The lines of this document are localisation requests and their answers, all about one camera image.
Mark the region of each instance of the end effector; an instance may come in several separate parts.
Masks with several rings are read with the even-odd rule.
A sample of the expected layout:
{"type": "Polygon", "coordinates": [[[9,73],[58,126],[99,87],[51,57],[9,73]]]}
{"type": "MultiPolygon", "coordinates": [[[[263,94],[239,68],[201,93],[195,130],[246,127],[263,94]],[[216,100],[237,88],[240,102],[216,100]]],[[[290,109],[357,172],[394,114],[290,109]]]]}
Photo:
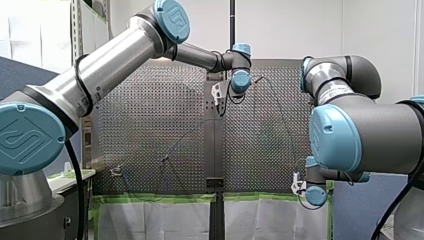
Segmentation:
{"type": "Polygon", "coordinates": [[[215,105],[218,105],[219,99],[226,98],[227,95],[242,98],[252,85],[251,47],[246,43],[236,43],[231,50],[222,54],[184,43],[173,46],[166,52],[165,57],[202,67],[210,73],[231,71],[230,82],[219,82],[212,88],[211,94],[215,99],[215,105]]]}

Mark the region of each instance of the metal stand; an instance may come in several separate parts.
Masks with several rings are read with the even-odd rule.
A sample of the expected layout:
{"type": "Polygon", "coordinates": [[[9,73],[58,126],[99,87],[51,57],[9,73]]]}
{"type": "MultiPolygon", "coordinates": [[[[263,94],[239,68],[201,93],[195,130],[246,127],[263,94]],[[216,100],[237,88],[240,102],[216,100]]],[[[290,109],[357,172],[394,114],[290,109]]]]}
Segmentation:
{"type": "Polygon", "coordinates": [[[65,217],[63,203],[64,198],[57,195],[49,209],[2,223],[0,225],[1,239],[65,239],[65,228],[70,226],[71,221],[65,217]]]}

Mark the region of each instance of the black cable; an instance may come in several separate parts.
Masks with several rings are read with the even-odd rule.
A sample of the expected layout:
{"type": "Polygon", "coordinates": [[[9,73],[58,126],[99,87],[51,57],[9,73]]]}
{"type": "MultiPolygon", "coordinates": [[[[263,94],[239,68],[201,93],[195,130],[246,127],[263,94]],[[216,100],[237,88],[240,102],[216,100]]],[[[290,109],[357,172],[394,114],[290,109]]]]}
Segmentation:
{"type": "Polygon", "coordinates": [[[342,173],[349,180],[349,181],[347,181],[347,183],[349,184],[349,186],[352,186],[353,187],[355,185],[355,183],[353,182],[352,177],[347,172],[342,172],[342,173]]]}
{"type": "Polygon", "coordinates": [[[88,56],[88,54],[81,55],[79,58],[77,58],[77,60],[75,60],[75,65],[74,65],[75,80],[77,81],[78,86],[80,86],[80,88],[84,92],[84,94],[87,98],[87,101],[88,101],[87,111],[85,112],[83,117],[88,116],[91,113],[91,111],[93,111],[93,107],[94,107],[93,98],[91,97],[91,94],[88,91],[87,87],[85,86],[84,82],[81,80],[80,70],[79,70],[79,65],[81,63],[81,60],[83,60],[87,56],[88,56]]]}
{"type": "Polygon", "coordinates": [[[293,134],[290,131],[289,125],[288,125],[287,120],[286,120],[286,117],[284,116],[283,109],[281,108],[282,105],[280,103],[280,99],[277,97],[277,93],[275,92],[274,87],[273,87],[271,81],[267,77],[262,76],[262,77],[258,78],[255,82],[258,82],[258,81],[260,81],[262,79],[264,79],[269,84],[269,87],[271,89],[272,95],[274,95],[275,101],[277,102],[278,110],[280,111],[280,114],[281,114],[281,120],[283,121],[283,124],[285,126],[287,135],[289,136],[289,139],[290,139],[290,145],[291,145],[291,149],[292,149],[293,160],[296,161],[296,148],[294,146],[293,134]]]}
{"type": "Polygon", "coordinates": [[[77,156],[75,155],[74,148],[72,143],[67,140],[65,142],[66,150],[68,150],[69,158],[71,159],[72,167],[75,171],[75,178],[77,181],[77,191],[78,191],[78,233],[77,240],[82,240],[84,237],[84,221],[85,221],[85,200],[84,200],[84,182],[82,180],[81,169],[78,164],[77,156]]]}
{"type": "Polygon", "coordinates": [[[239,105],[239,104],[242,104],[243,102],[244,102],[244,99],[246,98],[246,94],[245,95],[243,95],[243,97],[241,97],[241,100],[240,101],[234,101],[234,99],[232,98],[232,97],[230,97],[230,101],[232,102],[232,103],[234,103],[235,105],[239,105]]]}

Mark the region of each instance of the cable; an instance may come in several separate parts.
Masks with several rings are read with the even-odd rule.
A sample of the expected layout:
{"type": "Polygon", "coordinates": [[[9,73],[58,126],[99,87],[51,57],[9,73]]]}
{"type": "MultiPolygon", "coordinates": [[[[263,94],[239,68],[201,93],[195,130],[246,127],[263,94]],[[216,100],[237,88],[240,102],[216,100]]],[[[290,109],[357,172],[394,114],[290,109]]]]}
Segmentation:
{"type": "Polygon", "coordinates": [[[381,217],[380,222],[378,222],[377,227],[374,229],[374,232],[372,234],[371,240],[378,239],[378,236],[380,235],[380,231],[383,228],[384,224],[386,223],[387,219],[392,214],[393,210],[397,207],[397,205],[402,201],[402,199],[408,194],[409,190],[414,185],[414,181],[422,174],[422,169],[424,169],[424,161],[421,161],[419,166],[417,167],[417,170],[414,172],[406,186],[402,189],[402,191],[399,193],[399,195],[395,198],[395,200],[390,204],[390,206],[387,208],[386,212],[384,213],[383,217],[381,217]]]}
{"type": "Polygon", "coordinates": [[[71,159],[72,166],[75,171],[75,178],[77,181],[77,191],[78,191],[78,233],[77,240],[82,240],[84,237],[84,222],[85,222],[85,200],[84,200],[84,182],[82,180],[81,169],[78,164],[77,156],[75,155],[74,148],[72,143],[68,139],[65,142],[66,150],[68,150],[69,157],[71,159]]]}
{"type": "Polygon", "coordinates": [[[302,199],[300,199],[300,194],[302,192],[306,192],[306,190],[299,190],[299,192],[297,194],[297,200],[299,201],[300,205],[302,205],[303,208],[311,210],[311,211],[315,211],[315,210],[322,208],[322,206],[324,206],[324,205],[322,205],[322,206],[319,206],[319,207],[316,207],[316,208],[310,208],[310,207],[306,206],[305,204],[303,204],[302,199]]]}
{"type": "Polygon", "coordinates": [[[294,146],[293,134],[291,133],[290,128],[288,127],[287,119],[284,116],[283,109],[281,108],[280,99],[277,97],[277,94],[276,94],[276,92],[274,90],[274,87],[272,86],[271,81],[267,77],[262,76],[262,77],[256,79],[256,81],[254,81],[254,82],[258,82],[258,81],[260,81],[262,79],[264,79],[269,84],[269,87],[270,87],[270,89],[272,91],[272,95],[274,95],[275,101],[277,102],[277,106],[278,106],[278,109],[279,109],[280,114],[281,114],[281,120],[283,121],[283,124],[285,126],[287,135],[289,136],[289,139],[290,139],[290,145],[291,145],[291,149],[292,149],[293,160],[294,161],[298,161],[298,160],[296,160],[296,149],[295,149],[295,146],[294,146]]]}
{"type": "Polygon", "coordinates": [[[349,184],[349,186],[353,187],[355,185],[355,183],[353,182],[352,177],[347,172],[342,172],[342,173],[349,180],[349,181],[347,181],[347,183],[349,184]]]}
{"type": "Polygon", "coordinates": [[[88,101],[87,111],[85,112],[83,117],[88,116],[91,113],[91,111],[93,111],[93,107],[94,107],[93,98],[91,98],[90,92],[88,91],[87,87],[85,86],[84,82],[81,80],[81,77],[80,77],[79,65],[81,63],[81,60],[83,60],[87,56],[88,56],[88,54],[81,55],[79,58],[77,58],[77,60],[75,60],[75,65],[74,65],[75,80],[77,81],[78,86],[81,87],[81,89],[84,92],[85,96],[87,97],[87,101],[88,101]]]}

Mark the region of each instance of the white wall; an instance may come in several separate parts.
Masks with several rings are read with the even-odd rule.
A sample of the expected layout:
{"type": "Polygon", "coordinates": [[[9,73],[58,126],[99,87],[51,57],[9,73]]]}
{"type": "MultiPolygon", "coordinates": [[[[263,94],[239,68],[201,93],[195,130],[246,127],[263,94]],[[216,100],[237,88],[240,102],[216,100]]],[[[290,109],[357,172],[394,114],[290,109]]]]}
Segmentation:
{"type": "MultiPolygon", "coordinates": [[[[153,0],[110,0],[112,34],[153,0]]],[[[190,17],[187,42],[209,50],[229,48],[228,0],[180,0],[190,17]]],[[[252,45],[253,58],[340,55],[341,0],[239,0],[236,41],[252,45]]]]}
{"type": "Polygon", "coordinates": [[[337,56],[341,13],[341,0],[239,0],[236,40],[251,44],[254,58],[337,56]]]}
{"type": "Polygon", "coordinates": [[[414,95],[417,1],[343,1],[343,54],[361,55],[376,65],[383,82],[379,102],[414,95]]]}

